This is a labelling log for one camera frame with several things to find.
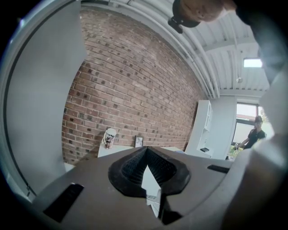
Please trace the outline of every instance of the black slot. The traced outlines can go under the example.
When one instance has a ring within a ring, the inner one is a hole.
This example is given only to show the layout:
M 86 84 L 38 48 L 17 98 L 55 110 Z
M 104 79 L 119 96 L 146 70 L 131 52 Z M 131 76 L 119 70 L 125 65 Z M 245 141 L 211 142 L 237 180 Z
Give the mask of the black slot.
M 60 223 L 83 189 L 79 184 L 69 185 L 43 213 Z
M 108 1 L 104 1 L 104 0 L 82 0 L 81 2 L 92 2 L 92 3 L 96 3 L 96 4 L 101 4 L 101 5 L 108 5 L 109 4 Z
M 211 169 L 213 171 L 216 171 L 216 172 L 220 172 L 220 173 L 228 173 L 229 172 L 229 168 L 225 168 L 225 167 L 221 167 L 221 166 L 217 166 L 217 165 L 209 165 L 207 167 L 207 169 Z

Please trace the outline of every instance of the man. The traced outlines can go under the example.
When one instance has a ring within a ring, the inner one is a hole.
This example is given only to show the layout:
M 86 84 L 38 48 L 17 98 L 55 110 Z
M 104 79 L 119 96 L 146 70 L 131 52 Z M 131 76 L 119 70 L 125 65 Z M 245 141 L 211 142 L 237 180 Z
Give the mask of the man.
M 168 21 L 177 32 L 180 25 L 195 27 L 200 22 L 211 22 L 234 10 L 239 18 L 249 25 L 260 46 L 259 57 L 263 62 L 266 77 L 271 84 L 287 61 L 286 7 L 275 0 L 175 0 L 173 17 Z
M 258 140 L 265 138 L 266 133 L 261 128 L 262 124 L 262 117 L 257 116 L 255 118 L 255 128 L 250 131 L 248 138 L 237 147 L 234 147 L 234 149 L 243 148 L 246 143 L 247 145 L 244 146 L 244 149 L 250 149 Z

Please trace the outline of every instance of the white wall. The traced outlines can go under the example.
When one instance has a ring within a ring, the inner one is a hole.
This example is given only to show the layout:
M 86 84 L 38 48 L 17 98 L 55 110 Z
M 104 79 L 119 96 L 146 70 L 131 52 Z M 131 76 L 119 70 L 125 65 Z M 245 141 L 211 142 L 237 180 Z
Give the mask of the white wall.
M 229 152 L 236 124 L 237 98 L 221 96 L 218 99 L 210 100 L 210 102 L 213 118 L 207 146 L 214 150 L 212 158 L 225 159 Z
M 66 172 L 63 111 L 86 56 L 79 11 L 80 2 L 75 1 L 45 21 L 27 42 L 11 76 L 6 110 L 9 143 L 36 194 Z

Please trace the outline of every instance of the black shirt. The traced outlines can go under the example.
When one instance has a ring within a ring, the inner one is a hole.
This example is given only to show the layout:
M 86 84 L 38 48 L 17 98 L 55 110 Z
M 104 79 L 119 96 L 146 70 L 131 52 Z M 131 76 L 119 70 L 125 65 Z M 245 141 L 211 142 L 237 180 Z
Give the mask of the black shirt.
M 259 57 L 263 62 L 268 82 L 287 61 L 287 8 L 285 1 L 233 0 L 236 14 L 254 34 L 259 44 Z
M 266 137 L 266 133 L 261 130 L 257 133 L 257 129 L 252 129 L 248 135 L 249 142 L 246 144 L 244 149 L 250 149 L 258 140 Z

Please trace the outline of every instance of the ceiling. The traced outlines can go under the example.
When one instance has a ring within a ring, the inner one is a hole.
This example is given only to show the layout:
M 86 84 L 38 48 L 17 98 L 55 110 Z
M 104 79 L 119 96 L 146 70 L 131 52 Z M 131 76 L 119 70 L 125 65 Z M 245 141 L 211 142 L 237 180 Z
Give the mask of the ceiling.
M 252 30 L 231 12 L 214 22 L 195 28 L 183 27 L 178 34 L 167 23 L 173 16 L 174 0 L 110 0 L 108 6 L 158 32 L 193 69 L 209 98 L 221 95 L 261 97 L 269 88 L 262 68 L 244 68 L 244 58 L 256 58 L 258 44 Z

